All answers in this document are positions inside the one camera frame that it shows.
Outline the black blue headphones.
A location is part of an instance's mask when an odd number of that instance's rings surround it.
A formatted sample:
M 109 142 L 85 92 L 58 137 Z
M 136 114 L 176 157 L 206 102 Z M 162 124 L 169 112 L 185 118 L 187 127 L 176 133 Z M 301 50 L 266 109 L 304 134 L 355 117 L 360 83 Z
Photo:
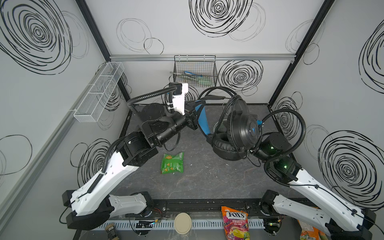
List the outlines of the black blue headphones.
M 225 97 L 212 95 L 221 90 L 230 96 L 218 125 L 211 133 L 207 120 L 198 120 L 198 128 L 214 153 L 227 161 L 239 161 L 248 157 L 248 152 L 260 144 L 258 116 L 250 113 L 242 97 L 228 87 L 210 87 L 202 91 L 195 101 L 223 100 Z

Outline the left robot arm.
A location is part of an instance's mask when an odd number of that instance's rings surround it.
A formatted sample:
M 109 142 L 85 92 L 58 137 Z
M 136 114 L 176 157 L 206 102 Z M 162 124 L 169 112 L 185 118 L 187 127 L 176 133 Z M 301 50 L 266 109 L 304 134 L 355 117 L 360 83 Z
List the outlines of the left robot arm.
M 154 202 L 148 192 L 114 196 L 111 191 L 127 176 L 158 154 L 158 148 L 185 127 L 199 128 L 204 100 L 185 102 L 177 87 L 168 87 L 130 99 L 130 110 L 139 117 L 138 129 L 114 141 L 101 169 L 78 190 L 63 193 L 63 204 L 71 208 L 64 224 L 68 229 L 93 230 L 112 217 L 152 213 Z

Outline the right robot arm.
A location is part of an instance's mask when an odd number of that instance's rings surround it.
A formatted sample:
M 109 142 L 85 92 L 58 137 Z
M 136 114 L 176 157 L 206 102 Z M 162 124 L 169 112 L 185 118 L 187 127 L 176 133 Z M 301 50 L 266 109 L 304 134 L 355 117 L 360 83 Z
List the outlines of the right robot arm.
M 335 195 L 297 161 L 290 158 L 290 154 L 304 141 L 307 126 L 304 118 L 292 109 L 273 111 L 263 120 L 266 121 L 279 113 L 294 115 L 302 128 L 301 133 L 297 142 L 286 151 L 267 154 L 264 171 L 274 182 L 299 192 L 315 204 L 315 207 L 295 202 L 277 192 L 267 191 L 260 202 L 263 213 L 269 215 L 275 212 L 303 221 L 333 240 L 372 239 L 370 229 L 376 224 L 376 214 Z

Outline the green item in basket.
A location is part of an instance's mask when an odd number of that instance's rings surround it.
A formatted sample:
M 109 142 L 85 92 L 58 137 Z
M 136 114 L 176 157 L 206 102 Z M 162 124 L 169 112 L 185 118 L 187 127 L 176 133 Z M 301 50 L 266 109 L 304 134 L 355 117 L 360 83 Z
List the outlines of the green item in basket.
M 198 77 L 197 80 L 202 87 L 212 87 L 215 85 L 215 80 L 212 80 L 210 77 Z

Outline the green snack bag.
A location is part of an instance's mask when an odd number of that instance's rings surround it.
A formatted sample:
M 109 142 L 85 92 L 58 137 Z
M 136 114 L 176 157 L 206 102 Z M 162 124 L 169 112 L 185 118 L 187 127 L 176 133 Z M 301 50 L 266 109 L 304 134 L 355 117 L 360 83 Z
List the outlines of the green snack bag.
M 177 155 L 164 154 L 161 164 L 161 174 L 173 174 L 184 172 L 184 152 Z

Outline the round beige lid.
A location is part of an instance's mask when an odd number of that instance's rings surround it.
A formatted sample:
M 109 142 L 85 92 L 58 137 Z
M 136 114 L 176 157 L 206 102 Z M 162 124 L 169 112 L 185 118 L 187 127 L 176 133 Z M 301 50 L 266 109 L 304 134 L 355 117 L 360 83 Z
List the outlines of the round beige lid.
M 180 213 L 174 220 L 175 231 L 180 235 L 187 234 L 192 228 L 192 219 L 187 213 Z

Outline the Fox's fruits candy bag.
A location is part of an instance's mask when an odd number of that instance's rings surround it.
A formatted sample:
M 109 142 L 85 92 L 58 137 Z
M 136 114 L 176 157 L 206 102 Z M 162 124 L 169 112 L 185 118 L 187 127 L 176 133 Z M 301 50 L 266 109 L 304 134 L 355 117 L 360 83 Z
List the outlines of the Fox's fruits candy bag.
M 249 240 L 248 214 L 225 206 L 221 210 L 227 240 Z

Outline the small dark jar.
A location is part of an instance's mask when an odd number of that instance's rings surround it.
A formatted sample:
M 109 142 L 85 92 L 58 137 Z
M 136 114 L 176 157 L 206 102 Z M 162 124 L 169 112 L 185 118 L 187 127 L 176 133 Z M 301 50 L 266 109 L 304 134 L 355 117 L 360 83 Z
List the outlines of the small dark jar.
M 114 223 L 110 223 L 105 227 L 108 240 L 119 240 L 120 238 L 117 235 L 117 231 Z

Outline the orange snack bag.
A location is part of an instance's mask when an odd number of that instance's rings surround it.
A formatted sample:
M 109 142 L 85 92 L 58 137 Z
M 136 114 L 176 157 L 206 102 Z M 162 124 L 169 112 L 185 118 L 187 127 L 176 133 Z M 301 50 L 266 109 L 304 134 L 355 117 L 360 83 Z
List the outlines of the orange snack bag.
M 298 220 L 302 229 L 300 240 L 328 240 L 328 237 L 322 231 Z

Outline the blue handled tool in basket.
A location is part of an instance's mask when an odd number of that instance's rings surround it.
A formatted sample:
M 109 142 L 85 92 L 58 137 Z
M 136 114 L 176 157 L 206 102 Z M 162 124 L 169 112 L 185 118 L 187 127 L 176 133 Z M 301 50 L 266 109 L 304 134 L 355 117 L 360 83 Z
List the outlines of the blue handled tool in basket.
M 203 77 L 202 75 L 194 74 L 194 73 L 191 73 L 191 72 L 188 72 L 188 71 L 184 71 L 184 75 L 188 76 L 188 77 L 191 77 L 191 78 L 201 78 L 201 77 Z

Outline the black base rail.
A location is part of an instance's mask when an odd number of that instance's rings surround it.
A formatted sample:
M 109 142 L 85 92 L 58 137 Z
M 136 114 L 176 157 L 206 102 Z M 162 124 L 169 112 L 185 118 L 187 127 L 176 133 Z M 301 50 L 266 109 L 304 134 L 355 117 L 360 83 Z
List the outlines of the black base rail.
M 259 206 L 260 199 L 158 199 L 153 200 L 154 204 L 150 207 L 147 215 L 126 214 L 126 217 L 153 217 L 162 216 L 169 217 L 175 213 L 220 213 L 222 206 L 235 210 L 243 211 L 250 217 L 259 218 L 280 218 L 282 215 L 272 213 L 264 215 Z

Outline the aluminium wall rail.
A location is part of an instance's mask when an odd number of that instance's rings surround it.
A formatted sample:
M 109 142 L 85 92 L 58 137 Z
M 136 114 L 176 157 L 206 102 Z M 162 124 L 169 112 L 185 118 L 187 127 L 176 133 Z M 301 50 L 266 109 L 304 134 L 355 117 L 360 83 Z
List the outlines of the aluminium wall rail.
M 295 54 L 161 54 L 161 55 L 111 55 L 115 62 L 154 62 L 154 61 L 294 61 Z

